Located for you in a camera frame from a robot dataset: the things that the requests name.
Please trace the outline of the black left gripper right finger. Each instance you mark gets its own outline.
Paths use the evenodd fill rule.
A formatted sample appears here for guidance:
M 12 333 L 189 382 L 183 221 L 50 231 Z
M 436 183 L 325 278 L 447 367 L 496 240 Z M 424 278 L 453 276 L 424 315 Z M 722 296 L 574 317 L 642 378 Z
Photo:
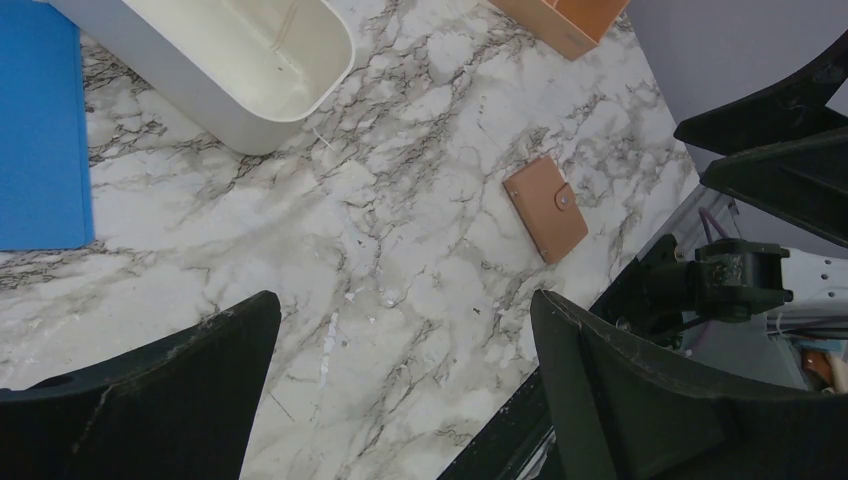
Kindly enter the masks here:
M 686 359 L 561 295 L 531 302 L 569 479 L 843 479 L 847 399 Z

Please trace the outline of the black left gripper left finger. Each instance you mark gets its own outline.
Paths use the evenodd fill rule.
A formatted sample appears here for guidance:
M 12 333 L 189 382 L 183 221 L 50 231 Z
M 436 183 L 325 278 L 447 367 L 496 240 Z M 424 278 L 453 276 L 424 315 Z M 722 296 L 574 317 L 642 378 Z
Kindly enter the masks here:
M 5 479 L 236 479 L 281 324 L 259 292 L 100 363 L 1 392 Z

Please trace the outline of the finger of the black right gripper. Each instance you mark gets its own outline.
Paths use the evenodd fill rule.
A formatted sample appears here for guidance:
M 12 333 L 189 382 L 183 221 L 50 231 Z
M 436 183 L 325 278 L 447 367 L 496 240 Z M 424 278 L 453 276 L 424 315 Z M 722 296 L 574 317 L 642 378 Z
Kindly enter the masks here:
M 847 129 L 713 161 L 701 184 L 847 246 Z
M 729 104 L 686 119 L 674 137 L 728 156 L 803 139 L 847 125 L 827 103 L 847 80 L 847 35 L 785 79 Z

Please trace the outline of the tan leather card holder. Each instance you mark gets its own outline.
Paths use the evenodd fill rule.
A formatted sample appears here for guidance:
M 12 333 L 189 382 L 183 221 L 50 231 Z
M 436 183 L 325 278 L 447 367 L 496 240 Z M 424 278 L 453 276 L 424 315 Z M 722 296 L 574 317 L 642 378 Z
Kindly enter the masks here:
M 550 156 L 531 161 L 503 186 L 546 264 L 561 261 L 587 236 L 574 190 Z

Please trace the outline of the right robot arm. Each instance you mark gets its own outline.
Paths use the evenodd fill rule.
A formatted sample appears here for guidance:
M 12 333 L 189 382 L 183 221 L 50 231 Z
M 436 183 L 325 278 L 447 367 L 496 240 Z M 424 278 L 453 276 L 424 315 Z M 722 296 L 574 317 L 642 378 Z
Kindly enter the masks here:
M 847 40 L 785 79 L 681 122 L 676 139 L 717 154 L 704 187 L 833 244 L 847 243 L 847 118 L 828 105 L 847 79 Z M 806 318 L 847 313 L 847 263 L 774 243 L 709 240 L 693 260 L 643 277 L 654 312 L 745 322 L 770 315 L 798 331 Z

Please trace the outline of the orange desk organizer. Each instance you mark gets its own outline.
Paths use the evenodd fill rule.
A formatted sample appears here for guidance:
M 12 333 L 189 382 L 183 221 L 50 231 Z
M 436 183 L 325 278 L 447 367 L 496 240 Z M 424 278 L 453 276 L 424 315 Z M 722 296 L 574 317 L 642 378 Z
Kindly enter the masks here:
M 570 61 L 596 48 L 629 3 L 629 0 L 491 1 Z

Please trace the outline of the blue folder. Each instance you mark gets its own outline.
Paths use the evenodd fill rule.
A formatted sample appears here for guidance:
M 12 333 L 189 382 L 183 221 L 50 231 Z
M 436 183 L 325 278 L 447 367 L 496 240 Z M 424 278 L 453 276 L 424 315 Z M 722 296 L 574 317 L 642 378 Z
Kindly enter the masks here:
M 1 4 L 1 248 L 94 239 L 78 28 L 38 1 Z

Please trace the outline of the white oblong plastic tray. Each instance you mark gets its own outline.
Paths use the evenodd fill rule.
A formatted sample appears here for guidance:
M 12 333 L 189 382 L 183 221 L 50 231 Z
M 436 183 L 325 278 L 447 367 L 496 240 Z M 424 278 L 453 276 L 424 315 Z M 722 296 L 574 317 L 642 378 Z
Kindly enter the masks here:
M 230 149 L 277 150 L 350 73 L 326 1 L 55 1 L 53 7 Z

